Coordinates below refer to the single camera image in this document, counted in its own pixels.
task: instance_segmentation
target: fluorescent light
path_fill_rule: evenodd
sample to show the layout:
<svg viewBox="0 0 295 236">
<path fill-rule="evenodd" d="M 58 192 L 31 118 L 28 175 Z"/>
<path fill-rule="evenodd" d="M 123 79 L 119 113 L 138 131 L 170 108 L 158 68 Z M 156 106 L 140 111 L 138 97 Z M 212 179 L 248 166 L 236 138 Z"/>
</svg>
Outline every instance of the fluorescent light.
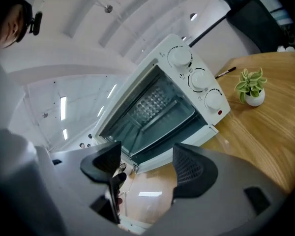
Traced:
<svg viewBox="0 0 295 236">
<path fill-rule="evenodd" d="M 194 20 L 197 18 L 197 16 L 198 16 L 198 14 L 196 14 L 196 13 L 192 13 L 192 14 L 190 15 L 190 20 L 191 20 L 191 21 L 194 21 Z"/>
<path fill-rule="evenodd" d="M 141 197 L 159 197 L 162 195 L 162 191 L 154 191 L 154 192 L 140 192 L 139 196 Z"/>
<path fill-rule="evenodd" d="M 68 139 L 67 129 L 64 129 L 62 132 L 63 132 L 64 139 L 67 140 Z"/>
<path fill-rule="evenodd" d="M 65 119 L 65 103 L 67 101 L 67 97 L 60 98 L 60 119 Z"/>
<path fill-rule="evenodd" d="M 104 108 L 104 106 L 102 106 L 102 107 L 100 108 L 97 117 L 99 117 L 99 115 L 100 115 L 100 113 L 102 112 L 103 108 Z"/>
<path fill-rule="evenodd" d="M 110 93 L 107 96 L 107 99 L 110 97 L 110 95 L 112 94 L 112 92 L 114 91 L 116 86 L 117 86 L 117 84 L 114 84 L 113 88 L 110 90 Z"/>
</svg>

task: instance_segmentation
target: white pot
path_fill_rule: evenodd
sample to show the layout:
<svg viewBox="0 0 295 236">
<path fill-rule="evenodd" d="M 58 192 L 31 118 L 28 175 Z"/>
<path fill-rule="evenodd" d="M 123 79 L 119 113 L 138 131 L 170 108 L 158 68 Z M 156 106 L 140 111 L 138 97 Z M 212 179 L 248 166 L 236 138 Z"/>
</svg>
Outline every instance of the white pot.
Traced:
<svg viewBox="0 0 295 236">
<path fill-rule="evenodd" d="M 261 92 L 259 93 L 258 97 L 252 97 L 252 96 L 246 94 L 245 95 L 245 101 L 250 106 L 258 107 L 265 100 L 265 96 L 266 96 L 265 90 L 262 89 Z"/>
</svg>

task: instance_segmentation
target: ceiling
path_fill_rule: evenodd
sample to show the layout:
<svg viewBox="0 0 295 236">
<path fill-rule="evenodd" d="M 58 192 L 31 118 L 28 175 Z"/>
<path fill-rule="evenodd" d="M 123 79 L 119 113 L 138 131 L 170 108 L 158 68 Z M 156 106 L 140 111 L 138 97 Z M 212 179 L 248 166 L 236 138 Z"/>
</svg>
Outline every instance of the ceiling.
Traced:
<svg viewBox="0 0 295 236">
<path fill-rule="evenodd" d="M 92 125 L 113 85 L 121 87 L 169 33 L 190 43 L 229 10 L 220 0 L 27 1 L 43 12 L 40 34 L 1 51 L 0 63 L 26 92 L 12 131 L 49 150 L 64 146 L 64 128 L 72 139 Z M 64 121 L 61 96 L 68 97 Z"/>
</svg>

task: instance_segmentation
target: black chair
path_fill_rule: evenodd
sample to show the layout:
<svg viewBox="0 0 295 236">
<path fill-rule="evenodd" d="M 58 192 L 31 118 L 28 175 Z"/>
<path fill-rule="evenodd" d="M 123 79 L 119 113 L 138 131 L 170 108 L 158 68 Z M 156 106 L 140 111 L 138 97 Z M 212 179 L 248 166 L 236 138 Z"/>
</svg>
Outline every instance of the black chair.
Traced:
<svg viewBox="0 0 295 236">
<path fill-rule="evenodd" d="M 224 0 L 231 10 L 226 19 L 249 37 L 262 53 L 276 52 L 288 41 L 276 20 L 260 0 Z"/>
</svg>

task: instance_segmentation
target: white toaster oven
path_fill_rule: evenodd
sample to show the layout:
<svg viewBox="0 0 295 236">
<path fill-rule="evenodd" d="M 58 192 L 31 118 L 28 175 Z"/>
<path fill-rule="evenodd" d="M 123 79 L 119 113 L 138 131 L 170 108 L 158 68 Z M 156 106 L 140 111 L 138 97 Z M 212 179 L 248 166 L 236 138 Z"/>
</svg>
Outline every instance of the white toaster oven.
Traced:
<svg viewBox="0 0 295 236">
<path fill-rule="evenodd" d="M 172 161 L 173 144 L 200 146 L 230 106 L 201 58 L 176 35 L 167 36 L 104 108 L 93 137 L 121 141 L 121 158 L 138 173 Z"/>
</svg>

